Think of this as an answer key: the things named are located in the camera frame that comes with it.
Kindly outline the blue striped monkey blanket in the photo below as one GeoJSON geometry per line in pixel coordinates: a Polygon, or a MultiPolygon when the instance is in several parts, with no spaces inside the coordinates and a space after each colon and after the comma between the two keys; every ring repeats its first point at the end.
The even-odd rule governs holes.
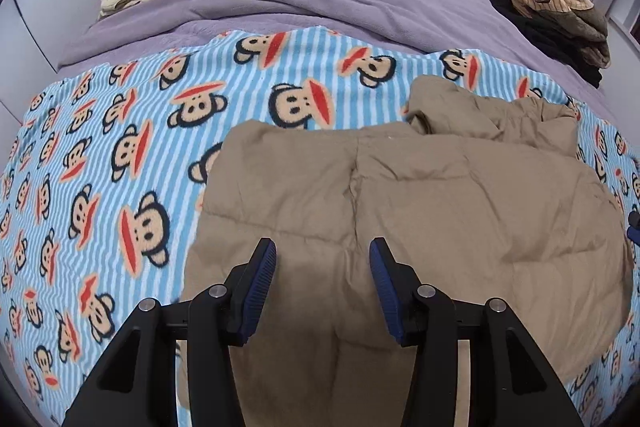
{"type": "Polygon", "coordinates": [[[398,121],[422,75],[567,105],[578,158],[638,208],[639,158],[612,124],[478,49],[402,53],[318,26],[103,62],[38,93],[1,157],[1,346],[28,404],[61,424],[132,306],[178,299],[206,165],[232,127],[276,122],[278,89],[310,96],[306,130],[398,121]]]}

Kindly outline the black folded garment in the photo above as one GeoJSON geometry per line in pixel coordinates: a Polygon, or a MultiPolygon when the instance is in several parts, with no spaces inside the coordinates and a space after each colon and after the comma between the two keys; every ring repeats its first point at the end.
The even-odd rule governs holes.
{"type": "Polygon", "coordinates": [[[586,61],[578,49],[578,40],[567,37],[551,22],[539,15],[522,15],[512,0],[489,0],[492,7],[518,28],[518,31],[543,54],[574,69],[585,82],[597,88],[602,75],[600,68],[586,61]]]}

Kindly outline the khaki puffer jacket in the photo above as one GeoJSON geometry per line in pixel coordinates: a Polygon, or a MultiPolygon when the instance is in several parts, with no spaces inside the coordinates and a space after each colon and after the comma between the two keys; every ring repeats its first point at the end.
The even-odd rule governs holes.
{"type": "Polygon", "coordinates": [[[631,303],[617,176],[585,105],[483,98],[422,76],[401,122],[350,131],[247,121],[209,170],[183,297],[278,261],[232,367],[251,426],[393,426],[412,351],[386,329],[372,239],[449,297],[506,299],[562,381],[611,346],[631,303]]]}

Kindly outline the purple fleece duvet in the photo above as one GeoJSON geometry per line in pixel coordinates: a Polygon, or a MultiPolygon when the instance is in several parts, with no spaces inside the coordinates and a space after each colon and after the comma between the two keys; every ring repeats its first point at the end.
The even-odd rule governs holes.
{"type": "Polygon", "coordinates": [[[227,30],[271,34],[311,26],[406,53],[479,49],[549,75],[598,116],[615,119],[601,91],[535,48],[489,0],[150,0],[92,25],[67,46],[58,72],[68,77],[198,46],[227,30]]]}

